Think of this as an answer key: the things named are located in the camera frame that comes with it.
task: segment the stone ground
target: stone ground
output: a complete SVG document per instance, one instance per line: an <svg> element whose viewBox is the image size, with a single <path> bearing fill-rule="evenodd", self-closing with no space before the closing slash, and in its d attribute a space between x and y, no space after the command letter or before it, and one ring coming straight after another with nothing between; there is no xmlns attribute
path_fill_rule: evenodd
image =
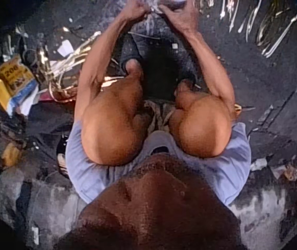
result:
<svg viewBox="0 0 297 250"><path fill-rule="evenodd" d="M13 15L11 20L6 20L7 28L22 21L32 48L36 34L45 33L51 59L60 59L60 55L52 51L62 40L68 39L74 48L81 43L79 38L64 33L61 30L63 26L73 28L81 25L83 29L78 34L88 37L97 30L106 29L124 2L37 1L25 9L21 19ZM268 121L276 114L277 117L267 128L260 127L250 133L250 143L253 159L270 156L269 165L274 166L281 159L291 159L297 154L297 93L291 95L297 88L297 22L273 56L266 59L253 41L268 1L264 1L260 8L248 43L244 34L236 32L248 5L242 2L235 28L229 33L227 20L220 21L218 18L220 4L215 1L212 9L205 10L200 17L200 31L214 52L223 59L237 102L242 106L256 107L240 117L246 123L248 132L258 128L257 120L273 105L274 111ZM17 10L12 7L11 11L15 13ZM196 63L185 49L187 46L157 15L137 24L133 30L161 38L156 41L135 37L147 61L145 95L171 100L180 70L198 72ZM178 43L178 50L171 49L172 43ZM199 75L197 79L204 89ZM28 151L17 168L0 175L0 218L17 229L27 244L36 249L49 249L59 236L71 228L85 206L71 183L58 174L55 166L48 167L47 175L40 174L43 168L45 162ZM230 209L240 218L242 237L249 249L280 249L297 231L297 181L276 180L268 168L253 172ZM33 242L32 227L39 228L39 245Z"/></svg>

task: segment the man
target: man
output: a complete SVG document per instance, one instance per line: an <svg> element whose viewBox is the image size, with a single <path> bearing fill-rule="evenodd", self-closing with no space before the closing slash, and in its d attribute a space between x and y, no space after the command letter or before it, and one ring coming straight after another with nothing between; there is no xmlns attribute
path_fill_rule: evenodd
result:
<svg viewBox="0 0 297 250"><path fill-rule="evenodd" d="M175 192L185 199L188 195L189 199L196 199L187 208L189 211L194 209L194 215L196 211L202 211L206 216L214 216L212 223L216 216L233 218L226 215L228 212L217 198L228 205L238 196L248 178L251 151L245 125L235 123L232 84L197 31L198 11L194 1L188 0L183 9L175 12L164 5L160 9L192 46L210 94L193 92L192 82L183 79L175 90L176 110L169 119L170 133L154 131L146 137L152 114L142 105L141 82L145 75L140 54L128 35L124 36L121 53L121 66L127 77L101 92L117 38L126 26L150 11L139 1L128 0L125 8L93 44L83 65L75 123L66 149L69 177L80 197L87 203L92 202L82 214L82 217L92 216L85 218L88 221L103 223L98 218L99 212L95 214L96 209L100 206L111 209L102 211L103 216L118 209L122 211L127 207L122 205L123 202L131 200L133 195L143 200L126 209L129 216L132 212L151 216L160 208L159 202L164 206L173 199ZM136 175L131 178L134 173L140 173L142 178ZM171 208L178 210L170 202L171 207L165 212L171 212ZM143 211L137 211L141 206L144 206ZM121 218L123 214L115 215L106 218L106 223L113 224ZM122 223L118 221L116 224L122 227Z"/></svg>

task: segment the scrap metal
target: scrap metal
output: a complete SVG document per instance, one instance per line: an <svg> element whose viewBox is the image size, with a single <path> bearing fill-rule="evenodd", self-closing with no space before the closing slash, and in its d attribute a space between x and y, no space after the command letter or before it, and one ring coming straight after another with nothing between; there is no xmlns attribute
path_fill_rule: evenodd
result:
<svg viewBox="0 0 297 250"><path fill-rule="evenodd" d="M249 16L248 23L247 23L247 28L246 28L246 42L248 42L248 36L252 31L253 24L254 24L256 15L258 13L258 10L259 10L259 8L261 6L261 3L262 3L262 0L258 0L257 6L252 10L252 12L251 12L251 14Z"/></svg>
<svg viewBox="0 0 297 250"><path fill-rule="evenodd" d="M230 23L230 28L229 28L229 32L231 33L233 27L234 27L234 22L236 20L236 16L237 16L237 12L238 12L238 8L239 8L239 2L240 0L237 1L237 6L236 6L236 9L234 11L234 15L233 15L233 18L231 20L231 23Z"/></svg>
<svg viewBox="0 0 297 250"><path fill-rule="evenodd" d="M266 52L264 54L264 56L266 58L269 58L277 49L277 47L279 46L279 44L281 43L281 41L284 39L284 37L287 35L287 33L289 32L291 26L297 21L297 14L291 19L289 25L286 27L286 29L283 31L283 33L281 34L281 36L277 39L277 41L273 44L273 46L271 47L271 49Z"/></svg>
<svg viewBox="0 0 297 250"><path fill-rule="evenodd" d="M294 96L295 91L292 91L291 94L284 100L283 104L280 106L278 112L270 119L270 122L268 124L265 124L265 127L268 129L271 124L276 120L276 118L279 116L279 114L282 112L282 110L285 108L286 104L290 101L290 99Z"/></svg>
<svg viewBox="0 0 297 250"><path fill-rule="evenodd" d="M221 6L221 12L220 12L220 19L224 18L225 16L225 5L226 5L226 0L222 0L222 6Z"/></svg>
<svg viewBox="0 0 297 250"><path fill-rule="evenodd" d="M66 59L58 61L50 65L48 58L48 50L44 35L39 34L38 49L36 55L38 59L39 71L43 74L50 96L54 101L60 103L70 102L76 99L78 80L69 87L62 86L63 76L73 67L84 63L88 51L91 49L90 44L101 34L101 31L96 31L90 38L82 43L73 53Z"/></svg>
<svg viewBox="0 0 297 250"><path fill-rule="evenodd" d="M270 105L270 107L264 112L264 114L257 121L257 125L260 125L260 126L263 125L264 122L268 119L273 109L274 109L273 105Z"/></svg>
<svg viewBox="0 0 297 250"><path fill-rule="evenodd" d="M105 77L104 83L102 83L102 85L101 85L101 91L103 91L103 88L108 87L123 78L124 77Z"/></svg>
<svg viewBox="0 0 297 250"><path fill-rule="evenodd" d="M239 116L243 111L251 111L256 109L255 107L252 107L252 106L242 107L239 104L234 104L234 108L236 110L237 116Z"/></svg>
<svg viewBox="0 0 297 250"><path fill-rule="evenodd" d="M84 37L82 37L82 36L80 36L80 35L78 35L76 33L76 31L79 30L79 29L81 29L81 28L82 28L81 26L76 27L75 29L69 28L69 27L63 27L63 31L66 32L66 33L71 33L72 35L76 36L77 38L80 38L81 41L85 41L86 38L84 38Z"/></svg>
<svg viewBox="0 0 297 250"><path fill-rule="evenodd" d="M234 0L227 0L226 8L227 8L228 16L229 16L228 20L230 21L232 18L233 10L234 10Z"/></svg>
<svg viewBox="0 0 297 250"><path fill-rule="evenodd" d="M286 5L286 0L271 0L256 37L256 45L262 47L262 55L270 48L286 19L287 11L290 10Z"/></svg>
<svg viewBox="0 0 297 250"><path fill-rule="evenodd" d="M200 13L204 13L204 0L200 0Z"/></svg>
<svg viewBox="0 0 297 250"><path fill-rule="evenodd" d="M207 5L209 8L213 7L215 5L215 1L214 0L206 0Z"/></svg>
<svg viewBox="0 0 297 250"><path fill-rule="evenodd" d="M240 27L238 29L238 33L241 33L242 32L243 27L244 27L244 24L246 23L246 20L247 20L248 13L251 10L251 8L252 8L252 5L250 4L249 7L248 7L248 9L247 9L246 14L244 15L243 21L242 21L242 23L241 23L241 25L240 25Z"/></svg>
<svg viewBox="0 0 297 250"><path fill-rule="evenodd" d="M149 38L149 39L154 39L154 40L160 40L161 39L159 37L154 37L154 36L149 36L149 35L143 35L143 34L135 33L135 32L132 32L132 31L129 31L128 34L137 35L137 36L140 36L142 38Z"/></svg>

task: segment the fingers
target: fingers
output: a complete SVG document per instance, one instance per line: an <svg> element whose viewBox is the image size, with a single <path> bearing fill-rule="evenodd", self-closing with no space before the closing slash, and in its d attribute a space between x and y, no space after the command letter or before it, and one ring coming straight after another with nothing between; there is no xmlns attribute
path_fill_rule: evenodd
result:
<svg viewBox="0 0 297 250"><path fill-rule="evenodd" d="M194 8L195 7L195 0L187 0L185 4L186 8Z"/></svg>
<svg viewBox="0 0 297 250"><path fill-rule="evenodd" d="M144 8L146 14L151 13L151 8L148 4L143 4L142 7Z"/></svg>
<svg viewBox="0 0 297 250"><path fill-rule="evenodd" d="M165 5L159 5L159 9L168 17L168 19L171 19L174 16L174 12Z"/></svg>

